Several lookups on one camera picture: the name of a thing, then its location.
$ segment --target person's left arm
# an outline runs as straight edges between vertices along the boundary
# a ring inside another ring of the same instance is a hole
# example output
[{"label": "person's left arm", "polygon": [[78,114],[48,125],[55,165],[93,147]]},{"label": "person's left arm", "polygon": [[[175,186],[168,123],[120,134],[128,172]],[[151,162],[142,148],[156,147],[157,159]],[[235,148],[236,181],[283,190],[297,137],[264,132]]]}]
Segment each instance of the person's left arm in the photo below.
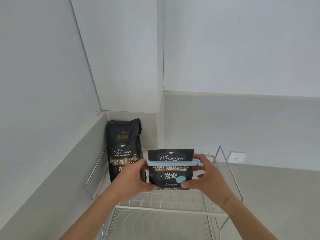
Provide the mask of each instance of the person's left arm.
[{"label": "person's left arm", "polygon": [[142,182],[140,175],[143,167],[147,167],[145,159],[126,165],[105,192],[94,201],[60,240],[94,240],[116,204],[131,199],[141,192],[156,190],[156,185]]}]

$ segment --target white wall socket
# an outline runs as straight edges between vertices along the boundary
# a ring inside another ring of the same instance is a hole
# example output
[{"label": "white wall socket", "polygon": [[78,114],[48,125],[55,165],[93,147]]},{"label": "white wall socket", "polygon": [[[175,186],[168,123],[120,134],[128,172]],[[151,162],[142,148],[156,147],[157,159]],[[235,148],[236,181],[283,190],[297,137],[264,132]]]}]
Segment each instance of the white wall socket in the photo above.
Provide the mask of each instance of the white wall socket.
[{"label": "white wall socket", "polygon": [[228,163],[243,163],[247,154],[243,152],[230,152]]}]

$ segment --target black coffee bag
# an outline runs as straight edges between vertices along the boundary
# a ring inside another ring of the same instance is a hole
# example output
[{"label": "black coffee bag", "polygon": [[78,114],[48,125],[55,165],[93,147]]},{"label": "black coffee bag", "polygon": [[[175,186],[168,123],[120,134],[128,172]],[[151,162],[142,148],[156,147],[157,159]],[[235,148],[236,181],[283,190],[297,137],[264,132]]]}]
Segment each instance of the black coffee bag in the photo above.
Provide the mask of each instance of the black coffee bag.
[{"label": "black coffee bag", "polygon": [[[106,126],[107,153],[111,182],[118,176],[127,164],[132,164],[143,158],[140,141],[141,121],[108,121]],[[146,172],[142,172],[146,181]]]},{"label": "black coffee bag", "polygon": [[[192,161],[193,149],[162,149],[148,151],[149,161],[185,162]],[[149,166],[149,181],[157,190],[188,190],[181,187],[183,181],[192,179],[191,166]]]}]

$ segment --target person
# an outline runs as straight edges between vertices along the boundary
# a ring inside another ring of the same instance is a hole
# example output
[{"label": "person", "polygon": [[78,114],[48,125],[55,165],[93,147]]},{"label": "person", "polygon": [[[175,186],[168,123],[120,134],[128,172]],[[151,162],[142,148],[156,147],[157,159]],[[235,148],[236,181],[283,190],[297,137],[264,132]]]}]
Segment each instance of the person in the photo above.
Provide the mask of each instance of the person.
[{"label": "person", "polygon": [[[220,171],[203,154],[194,154],[203,166],[198,179],[181,183],[183,188],[201,190],[211,201],[220,206],[232,220],[243,240],[277,239],[233,194]],[[141,169],[148,169],[147,161],[126,165],[105,192],[100,195],[82,216],[66,231],[60,240],[94,240],[109,213],[119,202],[124,202],[141,192],[156,190],[157,186],[141,181]]]}]

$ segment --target person's right hand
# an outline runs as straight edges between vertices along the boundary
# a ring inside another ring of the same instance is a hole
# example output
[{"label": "person's right hand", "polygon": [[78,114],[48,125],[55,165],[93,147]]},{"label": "person's right hand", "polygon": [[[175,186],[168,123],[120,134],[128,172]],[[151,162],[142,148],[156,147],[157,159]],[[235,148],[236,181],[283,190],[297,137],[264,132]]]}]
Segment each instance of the person's right hand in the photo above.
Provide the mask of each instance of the person's right hand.
[{"label": "person's right hand", "polygon": [[183,188],[191,188],[202,191],[212,202],[223,209],[225,203],[235,197],[230,187],[224,180],[221,172],[203,154],[194,154],[193,158],[199,159],[203,166],[196,166],[195,170],[203,170],[204,174],[198,179],[181,183]]}]

